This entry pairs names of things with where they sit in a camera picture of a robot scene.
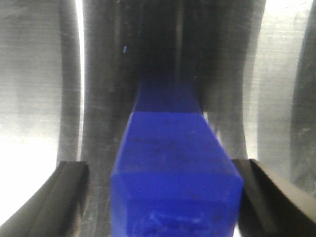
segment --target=blue block end face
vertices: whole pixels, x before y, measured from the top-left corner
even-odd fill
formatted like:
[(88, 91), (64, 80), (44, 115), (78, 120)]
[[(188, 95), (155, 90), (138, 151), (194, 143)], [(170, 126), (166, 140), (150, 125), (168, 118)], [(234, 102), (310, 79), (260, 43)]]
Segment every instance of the blue block end face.
[(134, 112), (111, 176), (112, 237), (232, 237), (241, 189), (201, 114)]

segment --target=blue plastic block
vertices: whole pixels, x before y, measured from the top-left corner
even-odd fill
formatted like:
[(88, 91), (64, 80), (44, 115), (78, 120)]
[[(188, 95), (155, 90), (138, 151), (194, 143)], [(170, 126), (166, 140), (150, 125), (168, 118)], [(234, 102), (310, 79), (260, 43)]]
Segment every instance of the blue plastic block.
[(134, 111), (201, 113), (191, 81), (181, 77), (177, 82), (172, 73), (142, 72)]
[(201, 114), (133, 112), (111, 176), (112, 237), (231, 237), (241, 189)]

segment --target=metal surface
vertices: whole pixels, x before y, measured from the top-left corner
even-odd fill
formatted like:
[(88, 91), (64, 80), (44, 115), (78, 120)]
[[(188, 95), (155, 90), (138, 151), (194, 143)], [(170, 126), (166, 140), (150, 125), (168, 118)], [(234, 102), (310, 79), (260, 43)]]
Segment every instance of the metal surface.
[[(316, 195), (312, 5), (179, 1), (176, 55), (230, 156), (256, 158)], [(1, 1), (0, 222), (56, 161), (84, 160), (92, 191), (81, 236), (110, 234), (109, 175), (135, 96), (139, 18), (138, 0)]]

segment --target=blue piece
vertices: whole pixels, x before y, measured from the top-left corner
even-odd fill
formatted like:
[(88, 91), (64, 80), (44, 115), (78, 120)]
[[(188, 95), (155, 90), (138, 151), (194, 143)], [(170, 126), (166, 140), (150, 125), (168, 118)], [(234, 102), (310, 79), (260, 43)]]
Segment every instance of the blue piece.
[(133, 112), (111, 176), (112, 237), (231, 237), (241, 189), (200, 113)]

